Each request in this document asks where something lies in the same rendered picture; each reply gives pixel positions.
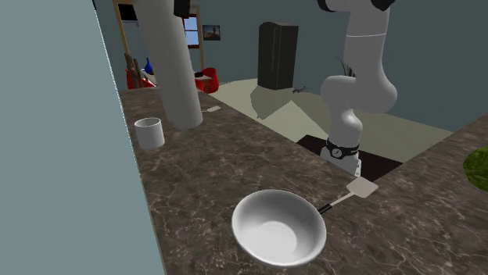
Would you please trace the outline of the white bowl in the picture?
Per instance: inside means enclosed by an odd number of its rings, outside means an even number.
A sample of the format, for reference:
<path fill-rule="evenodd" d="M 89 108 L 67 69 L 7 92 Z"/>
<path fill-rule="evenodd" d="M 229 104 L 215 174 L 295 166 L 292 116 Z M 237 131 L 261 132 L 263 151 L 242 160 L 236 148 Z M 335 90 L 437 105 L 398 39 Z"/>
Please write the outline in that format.
<path fill-rule="evenodd" d="M 327 238 L 321 214 L 288 191 L 262 190 L 243 198 L 231 217 L 235 240 L 259 263 L 288 269 L 316 259 Z"/>

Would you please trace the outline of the wall picture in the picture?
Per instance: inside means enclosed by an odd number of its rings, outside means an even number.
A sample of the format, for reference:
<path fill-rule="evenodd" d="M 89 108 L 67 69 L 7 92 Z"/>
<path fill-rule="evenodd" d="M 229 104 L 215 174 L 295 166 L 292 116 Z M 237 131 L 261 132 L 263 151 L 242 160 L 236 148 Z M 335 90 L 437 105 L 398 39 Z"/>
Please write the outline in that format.
<path fill-rule="evenodd" d="M 219 25 L 202 25 L 202 32 L 204 41 L 219 41 L 221 39 Z"/>

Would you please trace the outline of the window with wooden frame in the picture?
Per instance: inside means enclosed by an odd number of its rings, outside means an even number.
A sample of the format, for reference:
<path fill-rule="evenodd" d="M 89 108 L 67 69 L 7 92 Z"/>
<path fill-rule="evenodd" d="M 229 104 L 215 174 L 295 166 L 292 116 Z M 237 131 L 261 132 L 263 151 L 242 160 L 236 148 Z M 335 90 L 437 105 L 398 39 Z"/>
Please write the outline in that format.
<path fill-rule="evenodd" d="M 183 19 L 185 37 L 189 48 L 199 48 L 199 24 L 198 16 L 190 14 L 188 18 Z"/>

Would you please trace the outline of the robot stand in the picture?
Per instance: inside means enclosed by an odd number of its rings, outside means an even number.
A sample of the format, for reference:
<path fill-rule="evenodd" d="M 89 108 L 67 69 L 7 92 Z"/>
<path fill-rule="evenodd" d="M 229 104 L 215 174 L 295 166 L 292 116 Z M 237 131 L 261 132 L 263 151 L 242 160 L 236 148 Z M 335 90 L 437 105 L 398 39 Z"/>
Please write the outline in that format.
<path fill-rule="evenodd" d="M 326 145 L 326 140 L 307 134 L 299 139 L 297 144 L 316 155 L 320 155 L 321 150 Z M 361 160 L 361 176 L 372 182 L 402 165 L 402 162 L 361 150 L 359 151 L 359 159 Z"/>

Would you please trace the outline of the grey round pillar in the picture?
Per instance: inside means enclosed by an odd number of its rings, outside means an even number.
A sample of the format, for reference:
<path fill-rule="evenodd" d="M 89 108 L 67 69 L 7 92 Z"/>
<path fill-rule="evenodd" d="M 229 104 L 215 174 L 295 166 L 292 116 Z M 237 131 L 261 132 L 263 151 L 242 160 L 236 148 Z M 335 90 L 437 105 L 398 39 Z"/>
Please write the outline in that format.
<path fill-rule="evenodd" d="M 183 22 L 174 15 L 174 0 L 134 0 L 134 8 L 168 120 L 178 129 L 199 126 L 203 114 Z"/>

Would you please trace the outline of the brown wooden stand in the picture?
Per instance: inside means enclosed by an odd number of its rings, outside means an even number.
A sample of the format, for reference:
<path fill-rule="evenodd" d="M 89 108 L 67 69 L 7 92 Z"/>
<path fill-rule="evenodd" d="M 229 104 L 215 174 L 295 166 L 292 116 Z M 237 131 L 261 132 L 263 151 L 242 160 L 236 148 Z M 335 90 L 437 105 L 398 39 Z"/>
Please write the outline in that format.
<path fill-rule="evenodd" d="M 131 76 L 134 79 L 138 80 L 139 85 L 141 86 L 140 88 L 142 88 L 142 77 L 141 77 L 140 71 L 136 68 L 136 66 L 134 64 L 134 60 L 132 59 L 132 57 L 128 53 L 124 54 L 124 58 L 125 58 L 126 66 L 127 66 L 129 73 L 131 74 Z"/>

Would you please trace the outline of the green round thing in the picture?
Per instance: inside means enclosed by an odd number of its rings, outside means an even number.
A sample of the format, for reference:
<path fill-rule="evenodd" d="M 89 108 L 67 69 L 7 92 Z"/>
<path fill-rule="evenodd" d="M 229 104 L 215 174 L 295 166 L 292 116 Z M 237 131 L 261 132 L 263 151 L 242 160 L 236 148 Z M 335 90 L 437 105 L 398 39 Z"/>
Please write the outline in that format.
<path fill-rule="evenodd" d="M 463 169 L 471 184 L 488 192 L 488 146 L 471 152 L 463 162 Z"/>

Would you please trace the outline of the green houseplant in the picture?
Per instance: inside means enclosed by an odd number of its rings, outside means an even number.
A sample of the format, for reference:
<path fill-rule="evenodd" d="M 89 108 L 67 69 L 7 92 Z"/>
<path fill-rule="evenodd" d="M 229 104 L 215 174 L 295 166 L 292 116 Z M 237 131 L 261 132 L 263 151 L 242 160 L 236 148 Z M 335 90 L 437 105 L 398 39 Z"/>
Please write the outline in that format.
<path fill-rule="evenodd" d="M 347 76 L 347 77 L 355 77 L 355 76 L 356 76 L 356 75 L 355 75 L 355 73 L 354 73 L 354 71 L 352 70 L 352 68 L 351 68 L 350 66 L 348 66 L 348 65 L 347 65 L 347 64 L 346 64 L 346 63 L 343 61 L 343 59 L 342 59 L 342 58 L 336 57 L 336 59 L 338 59 L 338 60 L 340 61 L 341 66 L 342 66 L 342 68 L 343 68 L 343 73 L 344 73 L 344 75 L 345 75 L 345 76 Z"/>

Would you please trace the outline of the white cup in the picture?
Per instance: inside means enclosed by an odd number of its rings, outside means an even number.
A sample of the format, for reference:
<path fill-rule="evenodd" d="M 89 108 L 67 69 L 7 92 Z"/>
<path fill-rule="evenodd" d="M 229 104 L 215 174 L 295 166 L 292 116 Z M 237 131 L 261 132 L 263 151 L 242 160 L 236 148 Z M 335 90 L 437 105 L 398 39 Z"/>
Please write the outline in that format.
<path fill-rule="evenodd" d="M 158 148 L 165 144 L 161 120 L 148 117 L 134 123 L 139 147 L 144 150 Z"/>

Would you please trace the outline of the dark tall cabinet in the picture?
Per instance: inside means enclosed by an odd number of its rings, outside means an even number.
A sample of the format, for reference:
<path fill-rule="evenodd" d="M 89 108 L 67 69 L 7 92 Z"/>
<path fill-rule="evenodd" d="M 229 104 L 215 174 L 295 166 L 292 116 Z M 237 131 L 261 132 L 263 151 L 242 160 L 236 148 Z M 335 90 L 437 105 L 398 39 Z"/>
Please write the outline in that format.
<path fill-rule="evenodd" d="M 259 26 L 257 84 L 281 90 L 293 87 L 299 26 L 264 22 Z"/>

